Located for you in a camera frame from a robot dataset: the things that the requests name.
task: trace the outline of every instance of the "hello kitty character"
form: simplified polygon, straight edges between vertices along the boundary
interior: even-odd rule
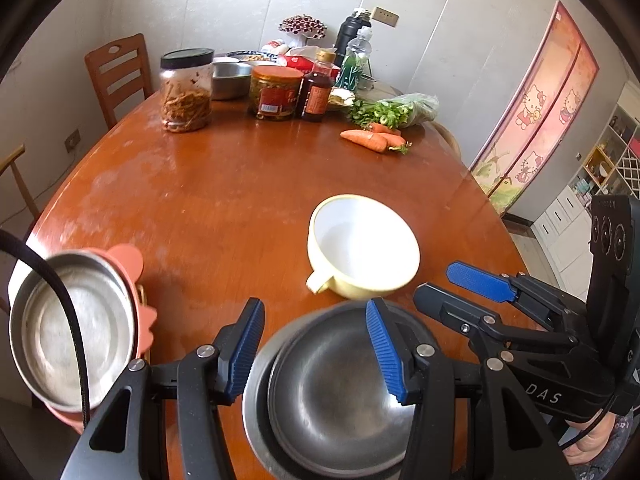
[[[523,130],[527,129],[527,126],[540,120],[542,114],[540,111],[545,105],[546,96],[538,87],[532,85],[529,91],[524,94],[522,101],[524,102],[524,108],[516,116],[516,124]]]
[[[562,110],[560,110],[560,122],[562,124],[567,124],[571,120],[575,111],[578,109],[579,104],[580,96],[574,92],[573,88],[571,88],[567,96],[564,98],[564,106],[562,107]]]
[[[526,183],[536,173],[538,168],[542,166],[543,160],[542,156],[536,152],[531,152],[529,156],[522,159],[520,173],[516,175],[516,180],[523,184]]]

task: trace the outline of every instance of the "tabletop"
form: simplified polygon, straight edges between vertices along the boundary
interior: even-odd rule
[[[140,283],[158,310],[152,361],[182,358],[234,322],[246,300],[265,304],[262,343],[290,320],[342,298],[305,286],[308,222],[316,205],[342,193],[369,196],[395,210],[420,246],[414,279],[389,299],[409,309],[415,287],[433,282],[532,327],[508,304],[484,301],[445,276],[462,260],[490,272],[525,271],[486,196],[428,124],[404,136],[407,155],[379,154],[343,140],[339,114],[322,123],[260,121],[244,101],[213,102],[212,123],[188,134],[161,129],[153,95],[78,164],[28,240],[43,256],[63,249],[132,243],[145,267]],[[12,277],[10,289],[18,285]],[[427,319],[444,352],[475,360],[466,339]],[[270,475],[244,436],[241,402],[220,409],[239,479]],[[456,413],[456,464],[465,450],[465,411]],[[175,415],[168,413],[172,479],[182,478]]]

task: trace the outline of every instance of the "chair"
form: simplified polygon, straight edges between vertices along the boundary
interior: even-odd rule
[[[442,126],[442,124],[437,123],[436,121],[433,121],[433,123],[431,124],[433,124],[433,127],[436,129],[436,131],[453,150],[453,153],[455,153],[456,157],[462,160],[462,152],[460,152],[460,145],[458,144],[456,137],[454,137],[453,134],[444,126]]]
[[[105,64],[113,64],[112,62],[116,59],[126,56],[133,51],[136,51],[135,57],[127,59],[115,66],[110,66],[104,71],[100,70]],[[144,92],[145,99],[153,93],[149,58],[146,54],[145,37],[143,34],[136,34],[135,36],[129,36],[121,40],[111,41],[111,43],[107,43],[105,46],[92,50],[84,56],[84,63],[86,69],[89,71],[95,93],[98,96],[98,102],[100,103],[104,120],[110,130],[118,123],[114,111],[115,107],[123,102],[124,99],[135,94],[135,92],[140,89]],[[109,93],[109,87],[136,70],[140,70],[139,76]]]
[[[36,206],[35,200],[31,193],[29,193],[29,189],[27,185],[24,183],[24,179],[18,170],[18,167],[15,164],[16,159],[21,156],[25,152],[24,144],[21,144],[11,155],[9,155],[5,160],[0,162],[0,176],[7,170],[7,168],[11,168],[12,173],[14,174],[15,183],[18,186],[18,190],[22,195],[24,202],[27,205],[29,211],[33,215],[33,221],[35,222],[40,216],[40,211],[38,210],[38,206]],[[0,310],[4,310],[7,314],[9,314],[9,306],[0,298]]]

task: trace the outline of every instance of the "wall socket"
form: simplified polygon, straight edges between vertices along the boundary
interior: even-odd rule
[[[66,152],[71,153],[78,144],[80,144],[80,130],[74,130],[74,132],[65,139]]]
[[[371,17],[377,22],[386,23],[391,27],[395,27],[399,16],[381,7],[374,7]]]

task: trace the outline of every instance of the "camera lens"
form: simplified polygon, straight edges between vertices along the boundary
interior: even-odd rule
[[[600,235],[600,223],[598,222],[598,217],[593,217],[593,224],[591,225],[591,240],[594,242],[598,241],[598,236]]]
[[[602,221],[602,251],[609,254],[611,248],[611,220],[605,218]]]
[[[625,243],[625,228],[622,227],[622,224],[618,224],[613,236],[613,253],[616,255],[617,261],[620,261],[625,254]]]

